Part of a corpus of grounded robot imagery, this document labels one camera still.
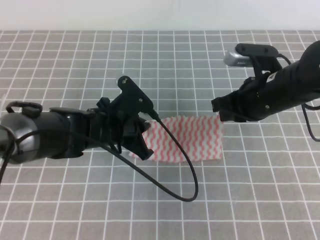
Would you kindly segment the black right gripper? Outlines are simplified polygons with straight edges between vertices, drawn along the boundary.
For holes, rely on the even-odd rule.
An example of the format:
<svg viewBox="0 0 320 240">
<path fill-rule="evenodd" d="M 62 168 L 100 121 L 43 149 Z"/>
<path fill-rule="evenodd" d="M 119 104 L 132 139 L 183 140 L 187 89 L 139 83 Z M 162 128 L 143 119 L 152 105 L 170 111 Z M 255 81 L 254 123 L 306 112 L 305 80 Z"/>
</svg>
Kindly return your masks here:
<svg viewBox="0 0 320 240">
<path fill-rule="evenodd" d="M 299 95 L 300 76 L 296 72 L 266 72 L 233 94 L 216 97 L 211 105 L 222 122 L 258 122 L 299 105 Z"/>
</svg>

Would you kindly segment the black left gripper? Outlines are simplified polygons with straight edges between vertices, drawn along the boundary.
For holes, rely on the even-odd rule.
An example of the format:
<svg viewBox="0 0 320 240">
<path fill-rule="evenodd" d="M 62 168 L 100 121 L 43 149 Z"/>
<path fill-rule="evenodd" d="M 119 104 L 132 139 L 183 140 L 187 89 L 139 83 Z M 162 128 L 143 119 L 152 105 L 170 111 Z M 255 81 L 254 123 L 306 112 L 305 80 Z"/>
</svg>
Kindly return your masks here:
<svg viewBox="0 0 320 240">
<path fill-rule="evenodd" d="M 125 148 L 143 161 L 149 159 L 154 151 L 147 147 L 142 133 L 151 124 L 139 112 L 138 101 L 122 97 L 113 101 L 102 97 L 96 108 L 86 111 L 52 107 L 49 113 L 58 123 L 50 132 L 49 158 L 78 158 L 84 150 L 107 145 L 119 154 Z"/>
</svg>

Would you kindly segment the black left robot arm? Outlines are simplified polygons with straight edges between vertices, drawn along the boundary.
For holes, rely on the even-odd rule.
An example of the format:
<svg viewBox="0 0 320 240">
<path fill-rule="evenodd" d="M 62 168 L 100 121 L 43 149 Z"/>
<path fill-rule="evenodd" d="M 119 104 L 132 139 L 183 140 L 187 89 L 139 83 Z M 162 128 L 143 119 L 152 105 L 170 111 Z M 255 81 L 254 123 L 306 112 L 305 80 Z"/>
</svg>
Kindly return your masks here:
<svg viewBox="0 0 320 240">
<path fill-rule="evenodd" d="M 87 149 L 108 146 L 118 154 L 125 148 L 142 160 L 154 153 L 143 133 L 150 127 L 133 112 L 119 109 L 107 97 L 86 111 L 13 101 L 0 119 L 0 174 L 8 164 L 20 165 L 40 159 L 79 158 Z"/>
</svg>

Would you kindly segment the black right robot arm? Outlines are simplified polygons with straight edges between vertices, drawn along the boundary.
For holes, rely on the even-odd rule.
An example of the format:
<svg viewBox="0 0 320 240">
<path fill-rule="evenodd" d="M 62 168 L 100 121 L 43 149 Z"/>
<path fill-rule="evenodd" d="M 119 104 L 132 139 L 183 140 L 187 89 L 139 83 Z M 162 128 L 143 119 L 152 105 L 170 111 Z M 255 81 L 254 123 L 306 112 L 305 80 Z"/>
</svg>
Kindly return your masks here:
<svg viewBox="0 0 320 240">
<path fill-rule="evenodd" d="M 281 54 L 271 45 L 239 43 L 224 62 L 232 67 L 253 67 L 239 89 L 211 101 L 222 122 L 258 122 L 320 97 L 320 43 L 316 41 L 300 60 L 282 67 Z"/>
</svg>

